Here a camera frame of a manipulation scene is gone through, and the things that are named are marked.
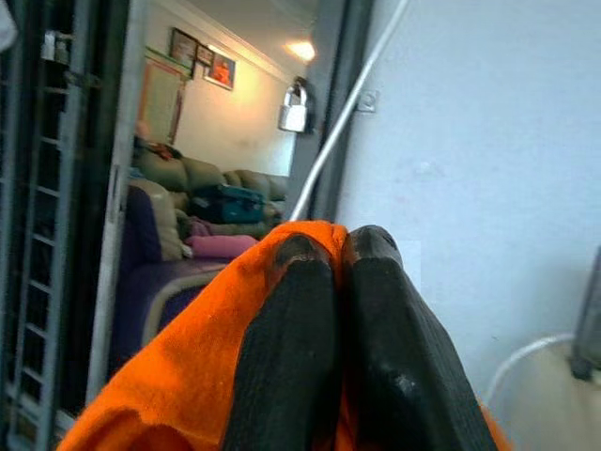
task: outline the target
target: green sofa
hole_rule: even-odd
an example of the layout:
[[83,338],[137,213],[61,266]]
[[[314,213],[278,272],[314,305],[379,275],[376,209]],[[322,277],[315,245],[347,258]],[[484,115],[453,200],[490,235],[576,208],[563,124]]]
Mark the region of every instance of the green sofa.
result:
[[159,183],[173,198],[179,212],[177,216],[185,223],[192,193],[221,183],[239,186],[261,193],[266,201],[264,220],[256,224],[216,224],[213,230],[219,235],[250,235],[263,238],[280,224],[286,199],[287,177],[272,176],[249,170],[229,171],[225,174],[217,166],[192,158],[182,157],[164,160],[156,153],[142,148],[133,161],[146,179]]

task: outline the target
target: ceiling light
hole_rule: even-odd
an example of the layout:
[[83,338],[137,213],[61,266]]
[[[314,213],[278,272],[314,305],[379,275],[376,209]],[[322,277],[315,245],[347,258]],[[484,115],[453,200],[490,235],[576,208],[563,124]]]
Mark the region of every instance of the ceiling light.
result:
[[316,49],[313,44],[308,40],[302,40],[299,42],[292,42],[286,45],[286,49],[291,53],[298,56],[305,63],[310,62],[316,57]]

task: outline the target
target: pink cushion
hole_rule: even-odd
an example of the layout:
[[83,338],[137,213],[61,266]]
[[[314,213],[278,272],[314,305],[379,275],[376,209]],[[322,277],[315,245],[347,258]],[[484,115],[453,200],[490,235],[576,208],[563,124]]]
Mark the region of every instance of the pink cushion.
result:
[[194,257],[204,258],[236,258],[257,243],[248,235],[189,237],[186,240]]

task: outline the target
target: white cable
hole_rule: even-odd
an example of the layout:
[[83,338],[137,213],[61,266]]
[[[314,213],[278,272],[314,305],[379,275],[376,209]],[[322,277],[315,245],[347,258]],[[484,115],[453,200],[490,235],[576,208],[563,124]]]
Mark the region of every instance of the white cable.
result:
[[365,84],[365,81],[367,80],[367,77],[369,76],[370,72],[372,71],[372,68],[382,55],[382,52],[386,48],[386,44],[388,44],[388,42],[390,41],[396,26],[400,23],[401,18],[407,10],[408,3],[409,0],[401,0],[399,2],[391,20],[388,22],[388,25],[386,25],[384,32],[379,37],[378,42],[376,42],[376,45],[374,46],[374,49],[365,61],[361,73],[359,74],[355,85],[353,86],[352,90],[350,91],[350,94],[348,95],[348,99],[345,103],[342,113],[336,120],[333,128],[331,129],[331,133],[328,136],[328,139],[324,143],[323,148],[321,148],[321,151],[319,152],[316,161],[313,163],[311,171],[309,171],[309,175],[307,176],[307,180],[304,182],[304,185],[302,185],[302,191],[300,192],[299,200],[297,201],[292,211],[292,214],[290,215],[290,221],[298,221],[300,219],[302,212],[304,211],[307,202],[309,201],[311,192],[313,191],[313,188],[316,184],[317,177],[319,177],[321,169],[328,160],[328,157],[330,157],[330,154],[333,152],[334,146],[336,145],[336,142],[340,137],[340,133],[342,133],[344,127],[348,122],[348,119],[350,118],[351,113],[353,112],[353,109],[355,108],[355,104],[357,103],[357,99],[359,98],[359,94],[361,93],[361,90],[363,88],[363,85]]
[[529,356],[533,352],[541,350],[542,348],[546,348],[550,345],[555,345],[559,343],[564,343],[567,341],[572,341],[574,339],[574,334],[559,334],[548,336],[546,338],[541,338],[524,348],[521,348],[511,354],[507,360],[505,360],[502,365],[499,367],[497,372],[495,373],[494,378],[492,378],[492,382],[488,385],[488,390],[486,390],[485,395],[485,405],[488,408],[491,408],[491,403],[495,399],[495,395],[501,388],[507,374],[514,366],[516,366],[522,359]]

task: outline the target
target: metal gate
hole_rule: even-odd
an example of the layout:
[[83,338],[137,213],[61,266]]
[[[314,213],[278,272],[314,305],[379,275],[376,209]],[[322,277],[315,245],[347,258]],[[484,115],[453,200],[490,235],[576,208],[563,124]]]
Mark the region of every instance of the metal gate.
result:
[[[56,440],[76,159],[94,80],[88,68],[97,0],[8,5],[20,36],[1,68],[0,368],[6,390],[0,415],[10,449],[47,450]],[[67,421],[64,415],[59,420]]]

